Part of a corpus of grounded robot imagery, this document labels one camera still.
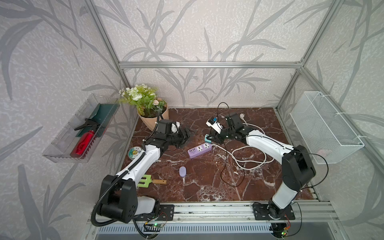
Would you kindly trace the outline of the teal usb charger plug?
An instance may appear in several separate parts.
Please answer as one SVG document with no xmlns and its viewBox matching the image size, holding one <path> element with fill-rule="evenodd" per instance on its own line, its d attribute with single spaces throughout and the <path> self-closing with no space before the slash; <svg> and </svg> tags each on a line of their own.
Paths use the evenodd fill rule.
<svg viewBox="0 0 384 240">
<path fill-rule="evenodd" d="M 209 135 L 205 135 L 205 142 L 206 143 L 211 143 L 212 141 L 208 137 L 209 137 Z"/>
</svg>

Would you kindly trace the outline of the purple power strip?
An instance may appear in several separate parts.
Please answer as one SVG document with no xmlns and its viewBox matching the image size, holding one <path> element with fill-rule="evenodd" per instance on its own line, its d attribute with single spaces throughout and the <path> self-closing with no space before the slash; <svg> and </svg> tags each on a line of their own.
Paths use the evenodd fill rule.
<svg viewBox="0 0 384 240">
<path fill-rule="evenodd" d="M 190 159 L 194 159 L 202 154 L 210 152 L 211 150 L 212 150 L 212 145 L 210 143 L 204 143 L 197 147 L 189 149 L 188 154 Z"/>
</svg>

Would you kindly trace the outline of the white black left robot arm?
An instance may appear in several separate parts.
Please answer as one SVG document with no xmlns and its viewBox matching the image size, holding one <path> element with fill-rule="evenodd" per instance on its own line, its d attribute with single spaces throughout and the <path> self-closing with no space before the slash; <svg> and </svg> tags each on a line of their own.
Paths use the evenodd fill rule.
<svg viewBox="0 0 384 240">
<path fill-rule="evenodd" d="M 139 182 L 168 147 L 182 148 L 193 134 L 192 130 L 180 127 L 175 133 L 156 132 L 146 140 L 142 153 L 127 167 L 103 179 L 99 199 L 91 213 L 92 224 L 103 227 L 115 222 L 129 223 L 142 216 L 156 216 L 159 202 L 139 197 Z"/>
</svg>

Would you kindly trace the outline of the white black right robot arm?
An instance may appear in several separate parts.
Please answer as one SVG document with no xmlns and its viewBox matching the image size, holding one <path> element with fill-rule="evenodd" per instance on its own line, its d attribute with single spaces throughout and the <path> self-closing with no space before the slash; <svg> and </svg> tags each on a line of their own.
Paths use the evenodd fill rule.
<svg viewBox="0 0 384 240">
<path fill-rule="evenodd" d="M 277 192 L 267 205 L 254 204 L 255 213 L 260 213 L 268 220 L 279 220 L 290 212 L 291 202 L 317 174 L 310 154 L 304 146 L 294 147 L 281 143 L 243 124 L 224 128 L 219 123 L 207 121 L 206 125 L 215 131 L 210 135 L 213 142 L 222 144 L 226 139 L 240 141 L 264 152 L 281 165 L 282 183 Z"/>
</svg>

